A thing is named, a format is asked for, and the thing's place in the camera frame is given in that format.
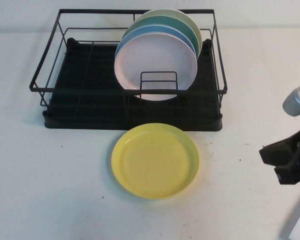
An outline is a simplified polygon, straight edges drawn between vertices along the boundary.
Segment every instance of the dish rack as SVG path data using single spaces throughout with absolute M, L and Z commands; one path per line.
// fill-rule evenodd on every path
M 215 12 L 181 11 L 199 17 L 204 25 L 202 36 L 206 35 L 192 86 L 178 90 L 177 73 L 167 72 L 176 89 L 142 89 L 143 75 L 156 73 L 143 72 L 140 89 L 125 90 L 114 73 L 116 47 L 127 26 L 147 10 L 60 9 L 29 86 L 40 94 L 40 105 L 46 108 L 45 126 L 129 130 L 141 124 L 165 123 L 184 131 L 221 130 L 221 103 L 228 87 Z M 149 101 L 142 94 L 176 97 Z

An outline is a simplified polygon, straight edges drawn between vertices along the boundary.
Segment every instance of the green plate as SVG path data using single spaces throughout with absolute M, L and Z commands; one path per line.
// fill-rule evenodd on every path
M 187 24 L 192 30 L 194 31 L 196 38 L 198 39 L 199 42 L 199 53 L 201 52 L 202 49 L 202 36 L 201 36 L 201 31 L 198 25 L 185 13 L 179 10 L 175 9 L 159 9 L 159 10 L 151 10 L 147 11 L 145 14 L 140 16 L 137 20 L 135 20 L 135 23 L 149 17 L 154 17 L 154 16 L 166 16 L 166 17 L 172 17 L 175 19 L 179 19 L 180 21 L 184 22 Z
M 170 16 L 150 16 L 144 19 L 141 19 L 137 22 L 134 22 L 125 32 L 122 38 L 124 38 L 128 33 L 131 31 L 147 26 L 147 25 L 153 25 L 153 24 L 160 24 L 160 25 L 166 25 L 169 27 L 172 27 L 174 29 L 179 30 L 181 33 L 183 33 L 192 43 L 194 50 L 195 50 L 195 56 L 198 59 L 200 54 L 200 45 L 199 41 L 197 39 L 197 36 L 195 32 L 192 30 L 191 27 L 189 27 L 187 24 L 185 24 L 183 21 L 176 19 L 174 17 Z

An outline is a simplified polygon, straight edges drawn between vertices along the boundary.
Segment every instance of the metal wire frame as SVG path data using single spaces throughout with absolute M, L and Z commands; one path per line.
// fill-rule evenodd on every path
M 218 56 L 219 56 L 219 61 L 220 61 L 220 68 L 221 68 L 221 73 L 222 73 L 222 78 L 223 78 L 223 89 L 220 89 L 219 85 L 219 78 L 218 78 L 218 72 L 217 72 L 217 64 L 216 64 L 216 57 L 215 57 L 215 49 L 214 49 L 214 44 L 212 43 L 211 45 L 211 64 L 213 65 L 213 78 L 215 79 L 214 84 L 215 84 L 215 92 L 210 91 L 210 90 L 192 90 L 192 91 L 187 91 L 187 90 L 178 90 L 178 89 L 140 89 L 140 90 L 98 90 L 98 89 L 58 89 L 54 87 L 48 87 L 49 82 L 51 80 L 51 76 L 53 73 L 53 70 L 55 68 L 57 58 L 59 56 L 62 43 L 65 43 L 67 46 L 67 41 L 65 38 L 66 33 L 68 30 L 125 30 L 127 27 L 69 27 L 63 32 L 62 27 L 60 25 L 60 17 L 62 14 L 116 14 L 116 15 L 132 15 L 133 20 L 136 19 L 136 15 L 142 15 L 148 10 L 116 10 L 116 9 L 60 9 L 57 15 L 57 18 L 55 20 L 54 26 L 52 28 L 51 35 L 49 37 L 49 40 L 47 42 L 47 45 L 44 49 L 43 55 L 40 59 L 40 62 L 38 64 L 38 67 L 33 75 L 33 78 L 31 80 L 31 83 L 29 85 L 29 88 L 32 92 L 39 92 L 41 96 L 41 106 L 45 106 L 49 108 L 49 104 L 45 100 L 45 93 L 56 93 L 56 94 L 78 94 L 78 91 L 80 95 L 99 95 L 99 96 L 118 96 L 122 95 L 123 98 L 125 99 L 125 96 L 135 96 L 135 95 L 141 95 L 141 94 L 167 94 L 167 95 L 189 95 L 189 96 L 216 96 L 218 100 L 219 107 L 221 107 L 221 102 L 223 95 L 227 93 L 228 91 L 228 85 L 226 81 L 226 75 L 225 75 L 225 70 L 224 70 L 224 65 L 222 61 L 222 55 L 221 55 L 221 49 L 220 49 L 220 43 L 219 43 L 219 36 L 218 36 L 218 29 L 216 25 L 216 17 L 215 17 L 215 12 L 213 9 L 184 9 L 181 10 L 185 14 L 211 14 L 213 16 L 213 29 L 208 28 L 201 28 L 201 31 L 209 31 L 211 41 L 213 41 L 214 36 L 216 37 L 216 43 L 217 43 L 217 50 L 218 50 Z M 49 77 L 47 79 L 47 82 L 45 84 L 45 87 L 39 87 L 38 84 L 36 83 L 36 79 L 40 73 L 40 70 L 45 62 L 46 56 L 48 54 L 49 48 L 51 46 L 52 40 L 54 38 L 54 35 L 56 33 L 57 27 L 59 27 L 60 32 L 62 34 L 62 40 L 60 42 L 55 60 L 52 65 L 52 69 L 50 71 Z M 92 43 L 94 44 L 117 44 L 119 41 L 89 41 L 89 40 L 81 40 L 78 42 L 83 42 L 83 43 Z

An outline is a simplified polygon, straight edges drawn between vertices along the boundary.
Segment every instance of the yellow plate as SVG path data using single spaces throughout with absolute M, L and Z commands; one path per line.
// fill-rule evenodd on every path
M 112 152 L 112 170 L 129 192 L 162 199 L 187 187 L 199 167 L 196 145 L 182 130 L 149 123 L 126 132 Z

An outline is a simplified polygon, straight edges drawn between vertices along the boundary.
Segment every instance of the white background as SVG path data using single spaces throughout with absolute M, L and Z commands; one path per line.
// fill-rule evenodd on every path
M 49 32 L 62 8 L 214 9 L 219 28 L 300 27 L 300 0 L 0 0 L 0 32 Z

